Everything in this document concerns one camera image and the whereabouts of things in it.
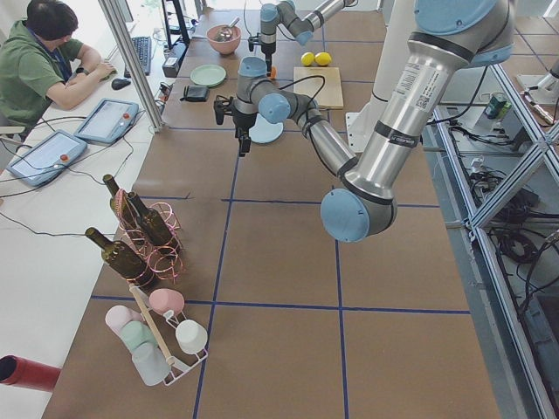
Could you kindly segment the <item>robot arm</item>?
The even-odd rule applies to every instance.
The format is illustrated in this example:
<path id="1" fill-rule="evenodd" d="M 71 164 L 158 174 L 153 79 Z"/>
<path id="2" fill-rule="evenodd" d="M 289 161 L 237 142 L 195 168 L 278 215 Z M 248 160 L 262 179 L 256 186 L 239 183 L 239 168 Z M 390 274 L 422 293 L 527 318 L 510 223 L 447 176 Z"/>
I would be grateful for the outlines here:
<path id="1" fill-rule="evenodd" d="M 388 229 L 397 216 L 393 185 L 454 73 L 497 64 L 512 51 L 513 1 L 397 1 L 388 21 L 397 45 L 395 85 L 383 112 L 368 118 L 368 142 L 355 153 L 322 116 L 315 101 L 278 88 L 267 76 L 269 58 L 248 56 L 238 68 L 236 94 L 228 109 L 239 151 L 250 149 L 258 117 L 270 123 L 293 120 L 322 164 L 342 183 L 321 202 L 327 233 L 358 242 Z"/>
<path id="2" fill-rule="evenodd" d="M 273 54 L 276 52 L 276 32 L 283 26 L 300 45 L 305 45 L 333 15 L 345 8 L 357 5 L 352 0 L 327 0 L 311 10 L 305 17 L 299 17 L 294 1 L 265 3 L 259 13 L 259 32 L 249 39 L 249 50 L 259 45 L 266 62 L 266 75 L 273 70 Z"/>

